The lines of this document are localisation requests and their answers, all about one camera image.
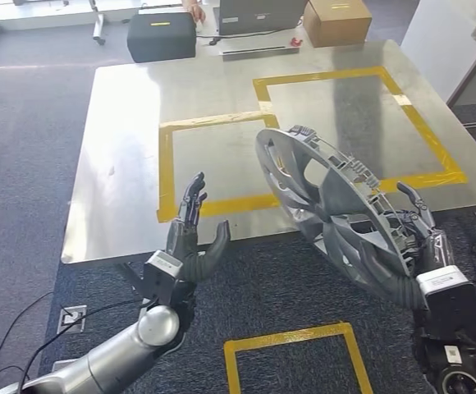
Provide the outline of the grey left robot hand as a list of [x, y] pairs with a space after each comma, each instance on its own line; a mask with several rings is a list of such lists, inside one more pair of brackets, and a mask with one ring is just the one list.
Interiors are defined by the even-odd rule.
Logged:
[[195, 175], [185, 190], [178, 214], [167, 234], [166, 252], [183, 263], [182, 276], [187, 282], [203, 282], [211, 277], [223, 259], [230, 242], [228, 221], [218, 224], [215, 239], [204, 253], [199, 253], [198, 224], [207, 194], [205, 174]]

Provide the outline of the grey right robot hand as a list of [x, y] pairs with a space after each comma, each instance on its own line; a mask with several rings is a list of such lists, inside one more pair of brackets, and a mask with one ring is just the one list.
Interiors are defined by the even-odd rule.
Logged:
[[375, 292], [404, 309], [422, 310], [429, 293], [445, 291], [455, 276], [452, 251], [445, 231], [437, 229], [428, 205], [415, 189], [398, 182], [413, 210], [378, 210], [381, 229], [375, 240], [365, 234], [358, 252]]

